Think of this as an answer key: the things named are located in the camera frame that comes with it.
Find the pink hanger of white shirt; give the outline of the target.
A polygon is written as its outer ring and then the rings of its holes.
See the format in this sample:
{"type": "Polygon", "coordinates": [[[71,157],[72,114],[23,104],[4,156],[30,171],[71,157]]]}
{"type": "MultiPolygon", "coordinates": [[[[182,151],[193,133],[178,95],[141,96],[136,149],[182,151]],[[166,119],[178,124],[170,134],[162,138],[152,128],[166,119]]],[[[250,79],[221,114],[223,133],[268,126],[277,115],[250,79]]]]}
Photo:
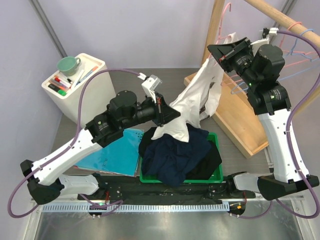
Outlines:
{"type": "Polygon", "coordinates": [[[219,26],[218,26],[218,37],[217,37],[217,40],[215,42],[216,44],[220,40],[223,40],[223,39],[226,38],[226,37],[222,37],[222,27],[223,27],[224,17],[225,17],[225,14],[226,14],[227,11],[229,11],[229,12],[232,11],[232,3],[231,2],[228,2],[226,4],[226,6],[224,7],[223,11],[222,11],[222,14],[221,14],[221,17],[220,17],[220,21],[219,21],[219,26]]]}

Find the white t-shirt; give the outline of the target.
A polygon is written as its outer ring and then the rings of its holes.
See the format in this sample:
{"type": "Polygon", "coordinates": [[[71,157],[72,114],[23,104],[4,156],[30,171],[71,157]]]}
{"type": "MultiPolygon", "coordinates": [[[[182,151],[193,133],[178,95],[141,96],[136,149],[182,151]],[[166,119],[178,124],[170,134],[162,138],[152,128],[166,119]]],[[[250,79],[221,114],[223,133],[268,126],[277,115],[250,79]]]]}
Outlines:
{"type": "Polygon", "coordinates": [[[188,126],[199,129],[200,121],[212,117],[216,112],[224,73],[214,57],[209,56],[188,86],[169,104],[180,112],[180,117],[163,127],[157,127],[151,139],[157,140],[167,134],[187,143],[190,138],[188,126]]]}

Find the light blue wire hanger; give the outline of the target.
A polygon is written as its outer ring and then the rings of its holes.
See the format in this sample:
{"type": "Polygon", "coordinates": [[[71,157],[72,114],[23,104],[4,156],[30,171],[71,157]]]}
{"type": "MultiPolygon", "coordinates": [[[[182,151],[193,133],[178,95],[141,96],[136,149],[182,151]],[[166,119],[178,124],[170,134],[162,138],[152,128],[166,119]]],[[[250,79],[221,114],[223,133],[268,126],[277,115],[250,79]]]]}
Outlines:
{"type": "MultiPolygon", "coordinates": [[[[290,37],[288,35],[282,35],[281,40],[282,40],[283,36],[285,36],[285,39],[284,39],[284,43],[281,46],[281,50],[289,51],[292,48],[292,46],[294,45],[295,40],[298,39],[297,45],[296,45],[294,51],[316,52],[306,42],[304,42],[303,40],[301,40],[299,38],[293,38],[293,39],[289,40],[290,37]]],[[[283,53],[283,57],[285,59],[285,65],[306,60],[306,58],[302,57],[301,55],[294,55],[294,56],[289,55],[286,58],[285,58],[285,55],[286,55],[286,53],[283,53]]],[[[315,54],[310,54],[309,56],[312,57],[313,59],[320,57],[317,54],[317,52],[315,54]]],[[[284,81],[284,80],[288,80],[290,78],[298,77],[298,76],[301,76],[302,74],[307,73],[310,70],[317,69],[319,67],[320,67],[320,59],[313,61],[313,62],[306,61],[306,62],[295,64],[295,65],[292,65],[289,67],[283,67],[282,72],[281,72],[278,80],[284,81]]],[[[249,89],[249,86],[236,73],[233,73],[233,74],[230,73],[229,78],[224,81],[226,81],[226,83],[231,83],[230,85],[225,85],[223,87],[229,87],[230,93],[232,95],[239,95],[241,93],[245,94],[247,92],[247,90],[249,89]]]]}

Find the pink hanger of navy shirt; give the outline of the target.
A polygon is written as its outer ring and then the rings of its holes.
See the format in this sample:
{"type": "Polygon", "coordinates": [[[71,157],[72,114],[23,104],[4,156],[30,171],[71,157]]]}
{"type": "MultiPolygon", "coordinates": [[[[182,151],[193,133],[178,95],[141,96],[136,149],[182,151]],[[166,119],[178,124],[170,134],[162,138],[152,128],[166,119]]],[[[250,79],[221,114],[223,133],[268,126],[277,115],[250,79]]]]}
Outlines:
{"type": "MultiPolygon", "coordinates": [[[[295,22],[293,23],[292,25],[290,25],[288,28],[287,28],[287,31],[290,31],[294,26],[297,26],[297,25],[302,25],[301,22],[295,22]]],[[[309,29],[306,29],[305,31],[301,32],[301,36],[304,35],[305,33],[307,32],[313,32],[314,33],[314,30],[312,28],[309,28],[309,29]]],[[[282,47],[282,44],[284,43],[285,41],[285,35],[282,37],[282,40],[280,41],[280,44],[279,44],[279,47],[281,48],[282,47]]],[[[298,43],[298,39],[296,38],[292,48],[289,50],[289,51],[286,51],[286,50],[282,50],[283,53],[286,53],[286,55],[284,56],[285,58],[288,57],[288,56],[302,56],[303,58],[305,58],[306,60],[301,60],[301,61],[297,61],[297,62],[294,62],[294,63],[290,63],[290,64],[287,64],[285,65],[284,67],[290,67],[290,66],[293,66],[293,65],[297,65],[297,64],[300,64],[300,63],[304,63],[304,62],[314,62],[314,61],[317,61],[320,59],[320,57],[317,57],[317,58],[312,58],[311,56],[309,55],[312,55],[312,54],[316,54],[315,51],[310,51],[310,52],[303,52],[303,51],[295,51],[295,47],[298,43]]],[[[221,86],[227,86],[227,85],[230,85],[232,82],[229,82],[227,83],[225,80],[222,81],[221,83],[221,86]]]]}

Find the black flower print t-shirt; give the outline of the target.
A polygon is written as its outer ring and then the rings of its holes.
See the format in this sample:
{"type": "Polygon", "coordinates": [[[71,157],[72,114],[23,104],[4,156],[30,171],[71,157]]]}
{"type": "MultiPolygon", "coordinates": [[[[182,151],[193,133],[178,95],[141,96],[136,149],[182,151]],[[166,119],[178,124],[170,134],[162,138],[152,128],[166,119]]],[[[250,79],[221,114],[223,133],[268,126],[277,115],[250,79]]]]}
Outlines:
{"type": "MultiPolygon", "coordinates": [[[[155,127],[151,127],[143,134],[142,140],[138,147],[138,152],[142,160],[147,144],[151,143],[155,130],[155,127]]],[[[216,144],[209,140],[208,142],[211,144],[211,149],[198,163],[198,165],[189,173],[187,173],[185,180],[208,180],[212,176],[213,172],[219,167],[219,165],[222,164],[222,158],[216,147],[216,144]]]]}

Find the navy blue t-shirt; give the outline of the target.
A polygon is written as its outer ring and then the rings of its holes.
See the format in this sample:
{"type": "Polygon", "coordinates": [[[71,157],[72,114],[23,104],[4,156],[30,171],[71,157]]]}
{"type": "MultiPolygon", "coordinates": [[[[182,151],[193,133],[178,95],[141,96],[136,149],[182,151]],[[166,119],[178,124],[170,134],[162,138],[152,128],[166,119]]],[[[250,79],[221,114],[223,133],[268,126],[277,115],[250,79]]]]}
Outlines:
{"type": "Polygon", "coordinates": [[[152,140],[142,155],[141,172],[171,187],[182,184],[191,170],[212,148],[207,130],[187,125],[188,142],[173,138],[169,134],[152,140]]]}

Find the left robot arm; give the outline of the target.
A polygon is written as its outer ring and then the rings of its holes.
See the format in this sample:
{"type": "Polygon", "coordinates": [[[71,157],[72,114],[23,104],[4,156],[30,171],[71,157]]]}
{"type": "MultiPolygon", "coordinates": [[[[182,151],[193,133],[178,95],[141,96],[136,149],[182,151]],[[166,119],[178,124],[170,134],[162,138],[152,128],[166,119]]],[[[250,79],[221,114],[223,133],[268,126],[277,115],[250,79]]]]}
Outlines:
{"type": "Polygon", "coordinates": [[[41,160],[25,160],[20,164],[24,176],[35,172],[27,180],[31,197],[38,205],[48,204],[63,195],[83,194],[102,199],[107,185],[99,174],[69,176],[64,172],[83,158],[122,138],[125,129],[148,121],[161,127],[180,115],[159,93],[155,98],[146,97],[138,103],[134,92],[119,92],[110,100],[106,111],[88,122],[71,141],[41,160]]]}

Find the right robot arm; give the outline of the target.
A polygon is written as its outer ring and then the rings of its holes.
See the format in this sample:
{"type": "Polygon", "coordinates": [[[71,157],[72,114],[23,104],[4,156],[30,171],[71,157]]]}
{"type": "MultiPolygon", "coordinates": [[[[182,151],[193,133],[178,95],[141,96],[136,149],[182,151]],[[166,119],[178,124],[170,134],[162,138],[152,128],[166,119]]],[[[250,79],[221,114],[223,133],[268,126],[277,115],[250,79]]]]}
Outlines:
{"type": "Polygon", "coordinates": [[[246,96],[266,133],[273,161],[270,175],[232,175],[233,180],[225,186],[226,193],[236,198],[249,190],[271,201],[319,186],[319,178],[309,173],[301,158],[289,119],[289,94],[278,82],[285,65],[282,50],[268,43],[254,52],[246,37],[228,44],[211,44],[207,49],[225,72],[235,71],[248,85],[246,96]]]}

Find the blue folder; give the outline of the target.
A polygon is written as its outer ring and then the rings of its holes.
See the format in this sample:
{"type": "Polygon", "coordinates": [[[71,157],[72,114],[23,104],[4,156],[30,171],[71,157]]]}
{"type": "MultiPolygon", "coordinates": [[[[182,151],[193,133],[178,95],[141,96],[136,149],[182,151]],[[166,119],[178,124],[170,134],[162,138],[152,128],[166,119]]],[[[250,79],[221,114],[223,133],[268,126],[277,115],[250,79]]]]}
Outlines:
{"type": "Polygon", "coordinates": [[[74,167],[96,173],[134,177],[138,169],[138,148],[143,134],[144,131],[140,129],[125,129],[122,138],[86,156],[74,167]]]}

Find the wooden clothes rack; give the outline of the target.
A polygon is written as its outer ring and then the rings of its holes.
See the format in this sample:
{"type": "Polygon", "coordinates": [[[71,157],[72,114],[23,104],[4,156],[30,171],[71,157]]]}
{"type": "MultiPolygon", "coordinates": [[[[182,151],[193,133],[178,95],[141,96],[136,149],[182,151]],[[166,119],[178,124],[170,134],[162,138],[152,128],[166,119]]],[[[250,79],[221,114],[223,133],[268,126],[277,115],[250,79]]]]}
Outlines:
{"type": "MultiPolygon", "coordinates": [[[[264,0],[248,0],[247,3],[282,27],[293,33],[302,34],[317,46],[320,45],[319,35],[311,32],[304,33],[307,30],[305,26],[264,0]]],[[[232,95],[231,87],[235,87],[236,83],[227,74],[223,76],[223,80],[227,81],[227,84],[222,87],[219,106],[212,118],[248,159],[268,146],[267,137],[246,95],[243,92],[232,95]]]]}

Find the green plastic tray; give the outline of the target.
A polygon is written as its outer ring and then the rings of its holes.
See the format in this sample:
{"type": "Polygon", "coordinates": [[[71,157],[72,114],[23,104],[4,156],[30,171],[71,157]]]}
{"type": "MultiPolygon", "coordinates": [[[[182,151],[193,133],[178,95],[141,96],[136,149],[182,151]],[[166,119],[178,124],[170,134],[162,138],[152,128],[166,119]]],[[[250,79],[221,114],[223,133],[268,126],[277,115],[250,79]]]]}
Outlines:
{"type": "MultiPolygon", "coordinates": [[[[217,150],[218,151],[220,150],[218,136],[216,133],[209,132],[207,136],[207,140],[213,142],[216,145],[217,150]]],[[[220,184],[223,182],[223,179],[224,179],[223,169],[222,169],[222,164],[220,164],[209,179],[207,180],[186,179],[183,183],[184,184],[220,184]]],[[[162,184],[162,182],[159,181],[155,175],[143,175],[142,172],[140,172],[139,180],[143,184],[162,184]]]]}

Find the orange tipped white pen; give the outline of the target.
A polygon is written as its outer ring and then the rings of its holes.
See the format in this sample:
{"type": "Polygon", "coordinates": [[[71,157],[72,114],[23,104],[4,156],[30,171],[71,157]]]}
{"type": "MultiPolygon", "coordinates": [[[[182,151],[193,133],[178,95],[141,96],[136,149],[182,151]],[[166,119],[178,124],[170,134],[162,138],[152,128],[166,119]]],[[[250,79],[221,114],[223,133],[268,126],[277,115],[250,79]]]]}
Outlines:
{"type": "Polygon", "coordinates": [[[88,71],[81,79],[80,82],[84,81],[87,77],[89,77],[95,70],[98,69],[98,66],[93,67],[90,71],[88,71]]]}

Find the white square bin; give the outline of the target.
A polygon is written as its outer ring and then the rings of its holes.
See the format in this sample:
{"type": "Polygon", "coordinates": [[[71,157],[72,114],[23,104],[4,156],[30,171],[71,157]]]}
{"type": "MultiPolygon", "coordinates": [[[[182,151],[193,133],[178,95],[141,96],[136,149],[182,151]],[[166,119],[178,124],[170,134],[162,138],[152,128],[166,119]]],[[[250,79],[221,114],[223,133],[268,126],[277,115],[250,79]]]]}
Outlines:
{"type": "MultiPolygon", "coordinates": [[[[99,73],[102,70],[107,69],[106,63],[94,56],[86,53],[80,53],[76,57],[81,59],[81,64],[74,75],[65,76],[59,70],[57,70],[41,84],[41,87],[58,106],[62,113],[75,123],[78,120],[79,100],[85,83],[95,73],[99,73]],[[80,79],[95,66],[98,66],[98,69],[95,70],[85,80],[80,81],[80,79]],[[55,76],[58,76],[66,82],[69,82],[71,87],[68,88],[64,84],[56,81],[55,76]],[[58,90],[65,91],[66,95],[60,95],[58,90]]],[[[116,92],[108,72],[102,73],[90,81],[89,85],[84,91],[81,102],[81,127],[83,128],[96,115],[104,112],[107,104],[115,96],[116,92]]]]}

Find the green capped marker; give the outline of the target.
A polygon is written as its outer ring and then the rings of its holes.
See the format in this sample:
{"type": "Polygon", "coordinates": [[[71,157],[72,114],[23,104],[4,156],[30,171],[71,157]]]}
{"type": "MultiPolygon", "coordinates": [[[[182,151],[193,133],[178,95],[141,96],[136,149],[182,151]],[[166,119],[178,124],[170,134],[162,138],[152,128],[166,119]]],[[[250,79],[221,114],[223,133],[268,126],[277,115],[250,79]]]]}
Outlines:
{"type": "Polygon", "coordinates": [[[58,92],[57,92],[58,94],[60,94],[61,96],[66,96],[67,95],[67,93],[64,91],[64,90],[58,90],[58,92]]]}

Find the green ceramic cup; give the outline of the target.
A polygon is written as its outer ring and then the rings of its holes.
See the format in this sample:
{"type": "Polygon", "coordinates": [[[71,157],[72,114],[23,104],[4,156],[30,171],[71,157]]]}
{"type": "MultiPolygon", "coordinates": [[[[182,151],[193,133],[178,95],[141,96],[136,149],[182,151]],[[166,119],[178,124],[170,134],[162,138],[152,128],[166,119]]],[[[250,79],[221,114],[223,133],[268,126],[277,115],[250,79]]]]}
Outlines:
{"type": "Polygon", "coordinates": [[[57,70],[60,71],[67,77],[74,75],[79,65],[81,64],[81,59],[79,57],[67,56],[62,58],[57,64],[57,70]]]}

